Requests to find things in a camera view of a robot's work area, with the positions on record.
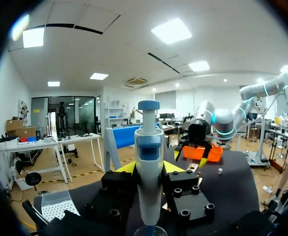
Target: ceiling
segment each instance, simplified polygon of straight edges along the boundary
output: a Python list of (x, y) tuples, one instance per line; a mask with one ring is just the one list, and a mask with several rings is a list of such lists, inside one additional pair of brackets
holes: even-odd
[[(174, 18), (184, 22), (192, 37), (166, 45), (151, 29)], [(29, 28), (46, 24), (74, 24), (103, 34), (46, 27), (43, 47), (24, 49), (22, 37), (10, 42), (13, 63), (36, 91), (120, 88), (133, 77), (147, 79), (160, 91), (174, 90), (176, 81), (181, 89), (249, 85), (258, 77), (272, 78), (288, 64), (288, 35), (255, 0), (45, 1), (30, 14)], [(200, 60), (210, 70), (195, 74), (187, 65)], [(94, 72), (109, 76), (90, 80)], [(47, 81), (61, 86), (49, 88)]]

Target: wood floor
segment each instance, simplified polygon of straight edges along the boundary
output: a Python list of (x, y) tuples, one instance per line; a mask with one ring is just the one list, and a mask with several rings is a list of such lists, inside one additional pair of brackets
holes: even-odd
[[(177, 144), (177, 136), (171, 136), (171, 144)], [(236, 142), (237, 138), (233, 140), (231, 143), (231, 150), (236, 150)], [(251, 150), (251, 151), (257, 151), (259, 142), (253, 143), (249, 142), (247, 139), (241, 138), (241, 147), (240, 150)], [(71, 158), (73, 163), (75, 163), (77, 166), (68, 166), (69, 171), (73, 176), (78, 176), (81, 174), (89, 173), (95, 170), (98, 170), (98, 167), (96, 167), (93, 163), (92, 158), (92, 152), (91, 152), (91, 145), (89, 142), (87, 143), (78, 143), (75, 145), (79, 158), (76, 158), (74, 154), (66, 154), (67, 158)], [(100, 141), (101, 146), (101, 153), (103, 154), (103, 144), (102, 140)], [(96, 145), (96, 141), (94, 141), (94, 148), (95, 148), (95, 156), (97, 163), (100, 163), (99, 159), (99, 152)], [(263, 153), (268, 158), (270, 153), (271, 147), (270, 143), (264, 143), (263, 144)], [(133, 161), (134, 159), (134, 148), (132, 147), (125, 147), (118, 150), (120, 160), (122, 162), (122, 165), (126, 165)], [(277, 162), (282, 165), (283, 160), (280, 158), (277, 158)], [(57, 159), (55, 157), (55, 153), (53, 149), (45, 149), (43, 150), (42, 154), (37, 159), (35, 165), (33, 167), (27, 167), (26, 170), (36, 170), (36, 169), (43, 169), (43, 168), (51, 168), (57, 166)], [(258, 198), (260, 201), (260, 210), (264, 209), (263, 202), (266, 198), (270, 197), (270, 194), (264, 192), (262, 190), (262, 187), (264, 185), (270, 187), (272, 186), (273, 189), (276, 189), (279, 183), (279, 179), (281, 175), (279, 172), (271, 167), (270, 169), (265, 170), (264, 168), (252, 168), (252, 174), (254, 176), (256, 189), (258, 192)], [(62, 179), (62, 175), (59, 171), (56, 171), (54, 173), (43, 173), (42, 175), (42, 181), (49, 181), (49, 180), (58, 180)], [(64, 181), (55, 181), (50, 183), (41, 183), (38, 185), (39, 189), (46, 190), (49, 192), (53, 191), (62, 191), (62, 190), (69, 190), (74, 189), (86, 184), (93, 183), (95, 181), (98, 181), (103, 176), (103, 172), (95, 172), (92, 174), (87, 174), (84, 176), (79, 176), (73, 178), (73, 183), (69, 182), (68, 184), (65, 184)], [(13, 201), (11, 203), (14, 211), (16, 212), (17, 217), (24, 223), (25, 227), (29, 229), (30, 232), (35, 231), (35, 224), (30, 219), (30, 217), (27, 215), (27, 213), (22, 208), (22, 201), (28, 199), (33, 204), (33, 199), (35, 196), (37, 196), (37, 193), (34, 191), (34, 189), (29, 189), (26, 191), (20, 191), (19, 187), (17, 185), (13, 186), (13, 189), (11, 191), (11, 195), (13, 197)]]

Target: white robotic arm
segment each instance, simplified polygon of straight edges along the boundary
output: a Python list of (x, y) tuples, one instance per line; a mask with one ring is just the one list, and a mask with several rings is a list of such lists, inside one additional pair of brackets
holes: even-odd
[(266, 97), (279, 93), (284, 94), (288, 105), (288, 73), (280, 74), (264, 84), (241, 88), (240, 94), (243, 101), (233, 112), (228, 109), (215, 109), (212, 103), (203, 101), (197, 109), (194, 120), (191, 121), (189, 136), (192, 139), (193, 136), (197, 139), (205, 139), (205, 136), (210, 133), (211, 125), (213, 125), (221, 141), (230, 141), (237, 133), (243, 120), (246, 119), (247, 113), (255, 106), (255, 96)]

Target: glass wall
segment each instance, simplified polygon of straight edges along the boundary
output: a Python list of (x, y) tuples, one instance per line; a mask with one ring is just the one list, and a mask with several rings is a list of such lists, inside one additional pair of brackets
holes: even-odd
[(97, 133), (94, 97), (39, 97), (32, 99), (32, 125), (55, 138)]
[(57, 137), (75, 135), (74, 97), (50, 97), (49, 117), (52, 134)]
[(75, 127), (76, 134), (96, 133), (93, 97), (75, 97)]
[(37, 138), (43, 139), (49, 134), (48, 97), (38, 97), (31, 100), (31, 125), (35, 127)]

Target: black stool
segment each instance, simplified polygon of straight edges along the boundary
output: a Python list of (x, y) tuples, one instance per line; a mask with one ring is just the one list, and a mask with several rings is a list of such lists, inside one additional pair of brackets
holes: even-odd
[(36, 186), (42, 180), (42, 177), (39, 173), (32, 172), (30, 174), (27, 174), (25, 180), (26, 180), (27, 185), (33, 186), (35, 191), (37, 189), (39, 195), (43, 195), (43, 194), (48, 193), (48, 191), (41, 191), (40, 192), (39, 188)]

